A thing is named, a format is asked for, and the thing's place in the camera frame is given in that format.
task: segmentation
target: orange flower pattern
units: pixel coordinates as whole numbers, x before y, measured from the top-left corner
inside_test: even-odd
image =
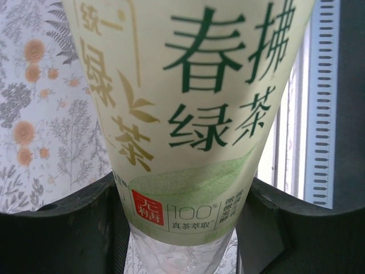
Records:
[[[38,65],[31,64],[25,71],[25,78],[30,83],[35,83],[40,77],[40,69]]]
[[[18,162],[22,166],[29,166],[33,160],[33,156],[28,147],[24,146],[18,151]]]
[[[19,122],[14,129],[14,140],[21,146],[30,144],[34,139],[34,127],[27,121]]]
[[[25,59],[31,63],[38,63],[44,55],[44,44],[42,41],[34,39],[26,43],[24,47]]]
[[[48,78],[54,80],[58,77],[58,70],[55,68],[50,68],[48,70]]]
[[[41,159],[48,159],[50,157],[50,149],[49,148],[42,147],[39,150],[39,155],[40,155],[40,158]]]
[[[111,170],[61,2],[31,1],[30,9],[23,2],[5,1],[0,16],[0,212],[7,213],[36,210]]]

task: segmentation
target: tea leaf illustration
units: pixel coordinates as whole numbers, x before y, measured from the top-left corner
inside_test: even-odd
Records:
[[[140,110],[131,110],[130,113],[134,117],[136,117],[137,119],[139,119],[143,122],[146,122],[146,123],[159,122],[160,123],[160,120],[156,119],[155,117],[153,117],[152,115],[150,115],[146,112],[143,112],[143,111],[140,111]]]
[[[123,84],[124,87],[124,93],[127,97],[127,102],[129,108],[133,108],[133,101],[135,100],[134,94],[133,94],[133,88],[131,84],[129,83],[128,79],[118,70],[119,78]]]
[[[133,104],[133,108],[143,107],[143,106],[154,106],[154,103],[151,103],[143,98],[137,99],[137,101]]]
[[[209,204],[236,181],[254,148],[238,159],[136,178],[129,187],[163,204]]]

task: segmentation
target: transparent plastic bottle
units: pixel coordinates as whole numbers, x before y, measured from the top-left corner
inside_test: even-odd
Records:
[[[129,224],[134,243],[148,274],[214,274],[233,230],[209,244],[190,247],[157,241]]]

